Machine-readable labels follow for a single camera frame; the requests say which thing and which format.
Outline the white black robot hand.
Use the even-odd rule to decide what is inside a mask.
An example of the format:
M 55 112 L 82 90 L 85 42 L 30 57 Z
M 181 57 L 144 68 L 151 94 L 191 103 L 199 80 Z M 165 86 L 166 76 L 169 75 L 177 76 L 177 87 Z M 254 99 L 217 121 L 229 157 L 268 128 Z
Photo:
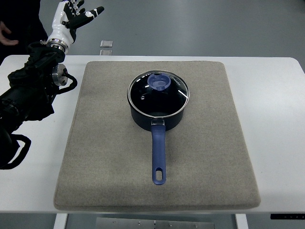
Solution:
M 48 47 L 68 53 L 76 40 L 76 30 L 93 21 L 104 11 L 103 6 L 86 10 L 83 4 L 83 0 L 63 0 L 58 4 L 52 22 L 52 33 L 47 39 Z

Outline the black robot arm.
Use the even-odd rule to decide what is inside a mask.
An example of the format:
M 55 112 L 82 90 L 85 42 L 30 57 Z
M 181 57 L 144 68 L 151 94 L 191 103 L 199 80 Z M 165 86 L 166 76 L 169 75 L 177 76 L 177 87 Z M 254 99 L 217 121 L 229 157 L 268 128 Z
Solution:
M 31 140 L 15 134 L 25 121 L 40 121 L 54 113 L 59 94 L 73 90 L 78 82 L 63 61 L 68 45 L 58 39 L 29 45 L 24 67 L 9 74 L 10 88 L 0 97 L 0 168 L 17 167 L 27 155 Z

